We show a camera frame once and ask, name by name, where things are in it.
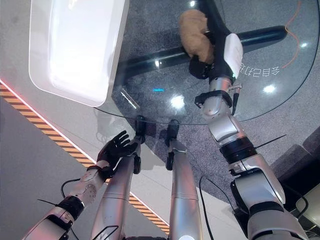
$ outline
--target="plush toy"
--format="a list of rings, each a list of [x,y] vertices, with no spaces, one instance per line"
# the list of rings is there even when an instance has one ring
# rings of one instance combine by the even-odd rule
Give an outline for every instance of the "plush toy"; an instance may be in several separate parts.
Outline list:
[[[200,62],[212,64],[214,46],[205,35],[208,32],[207,20],[199,10],[185,11],[179,19],[179,33],[182,45],[191,58],[197,55]]]

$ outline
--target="orange striped floor edge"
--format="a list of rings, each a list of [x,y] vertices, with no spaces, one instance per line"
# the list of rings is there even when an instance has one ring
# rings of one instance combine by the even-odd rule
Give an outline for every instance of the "orange striped floor edge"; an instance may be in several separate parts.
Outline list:
[[[37,111],[19,97],[8,85],[0,79],[0,96],[18,110],[29,122],[40,129],[45,135],[59,145],[64,151],[74,157],[85,168],[95,164],[95,161],[76,146],[63,133],[59,132],[52,124],[44,119]],[[129,203],[141,214],[153,222],[157,227],[169,234],[169,224],[152,211],[145,203],[130,193]]]

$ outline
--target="gray floor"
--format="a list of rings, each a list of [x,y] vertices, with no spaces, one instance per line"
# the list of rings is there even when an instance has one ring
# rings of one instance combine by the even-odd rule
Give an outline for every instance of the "gray floor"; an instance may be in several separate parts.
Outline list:
[[[84,172],[80,163],[0,97],[1,239],[21,239],[51,209],[50,204],[37,199],[59,203],[61,184]],[[66,193],[71,185],[65,187]],[[80,240],[90,238],[102,194],[103,190],[73,227]],[[132,206],[128,209],[124,231],[127,236],[166,236]]]

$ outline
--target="glass table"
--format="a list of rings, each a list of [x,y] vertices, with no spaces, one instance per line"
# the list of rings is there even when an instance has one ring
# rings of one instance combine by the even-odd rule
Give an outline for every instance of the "glass table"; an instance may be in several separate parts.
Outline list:
[[[208,79],[189,73],[189,57],[179,36],[179,16],[206,10],[206,1],[131,0],[112,99],[99,110],[148,122],[205,125],[195,97],[209,91]],[[285,26],[283,40],[244,54],[242,84],[235,116],[240,121],[261,116],[283,104],[304,83],[319,40],[317,0],[216,0],[233,33]]]

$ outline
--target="black wire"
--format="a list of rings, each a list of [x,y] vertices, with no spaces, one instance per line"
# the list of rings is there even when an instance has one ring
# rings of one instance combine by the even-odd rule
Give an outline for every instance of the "black wire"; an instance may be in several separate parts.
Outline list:
[[[200,196],[201,196],[201,202],[202,202],[202,206],[203,206],[203,213],[204,213],[204,219],[205,219],[205,224],[206,224],[206,228],[208,229],[209,235],[211,240],[214,240],[214,236],[212,235],[211,232],[211,228],[209,226],[209,221],[208,221],[208,217],[207,217],[207,211],[206,211],[206,205],[205,205],[205,200],[204,200],[204,196],[202,195],[202,189],[201,189],[201,182],[202,179],[205,178],[207,179],[210,183],[212,183],[214,186],[216,186],[226,197],[226,199],[228,200],[233,212],[235,213],[235,209],[231,204],[231,201],[229,199],[229,197],[227,196],[227,194],[225,193],[225,191],[223,191],[217,184],[215,184],[213,181],[211,181],[209,178],[207,178],[205,175],[202,175],[199,181],[199,190],[200,190]]]
[[[37,200],[39,200],[39,201],[41,201],[41,202],[44,202],[44,203],[47,203],[47,204],[54,205],[55,207],[58,206],[57,204],[54,204],[54,203],[52,203],[52,202],[50,202],[50,201],[46,201],[46,200],[42,200],[42,199],[37,199]],[[75,239],[76,239],[76,240],[79,240],[79,238],[77,237],[77,235],[75,234],[75,232],[73,231],[73,229],[72,229],[72,228],[70,228],[70,229],[71,229],[71,232],[72,232],[73,236],[75,237]]]
[[[44,203],[47,203],[47,204],[51,204],[51,205],[54,205],[54,206],[57,206],[57,204],[54,204],[50,201],[46,201],[46,200],[42,200],[42,199],[37,199],[38,201],[41,201],[41,202],[44,202]]]
[[[199,190],[200,190],[200,196],[201,196],[201,201],[202,201],[202,206],[203,206],[204,219],[205,219],[206,228],[208,229],[208,232],[209,232],[211,240],[215,240],[214,236],[212,235],[210,226],[209,226],[209,221],[208,221],[207,211],[206,211],[206,205],[205,205],[204,197],[202,196],[201,181],[202,181],[203,177],[204,176],[201,176],[200,181],[199,181]]]
[[[66,198],[66,195],[65,195],[65,192],[64,192],[64,187],[66,184],[68,183],[72,183],[72,182],[76,182],[76,181],[79,181],[80,178],[76,178],[76,179],[71,179],[71,180],[68,180],[68,181],[65,181],[62,185],[61,185],[61,195],[63,198]],[[76,240],[79,240],[79,238],[77,237],[77,235],[75,234],[74,230],[72,229],[72,227],[70,228],[71,232],[72,232],[72,235],[75,237]]]
[[[75,234],[74,230],[72,228],[70,228],[72,235],[75,237],[76,240],[79,240],[79,238],[77,237],[77,235]]]
[[[290,190],[292,193],[296,194],[297,196],[299,196],[300,198],[302,198],[305,202],[305,207],[304,209],[296,216],[297,219],[301,218],[301,216],[307,211],[308,207],[309,207],[309,202],[308,200],[305,198],[305,196],[303,196],[301,193],[299,193],[298,191],[294,190],[292,187],[288,186],[285,183],[281,183],[286,189]]]
[[[80,180],[80,178],[68,180],[68,181],[65,181],[65,182],[61,185],[61,195],[62,195],[63,198],[66,197],[65,192],[64,192],[64,187],[65,187],[65,185],[68,184],[68,183],[72,183],[72,182],[79,181],[79,180]]]
[[[254,148],[255,148],[255,149],[261,148],[261,147],[263,147],[263,146],[265,146],[265,145],[267,145],[267,144],[270,144],[270,143],[274,142],[275,140],[278,140],[278,139],[283,138],[283,137],[285,137],[285,136],[287,136],[287,134],[282,135],[282,136],[279,136],[279,137],[277,137],[277,138],[275,138],[275,139],[272,139],[272,140],[270,140],[270,141],[267,141],[267,142],[265,142],[264,144],[261,144],[261,145],[259,145],[259,146],[255,146]]]
[[[106,240],[108,237],[110,237],[118,228],[119,228],[119,226],[118,225],[110,225],[110,226],[106,226],[104,229],[102,229],[92,240],[96,240],[97,239],[97,237],[99,237],[99,235],[101,234],[101,233],[103,233],[106,229],[108,229],[108,228],[115,228],[108,236],[106,236],[105,238],[104,238],[104,240]]]

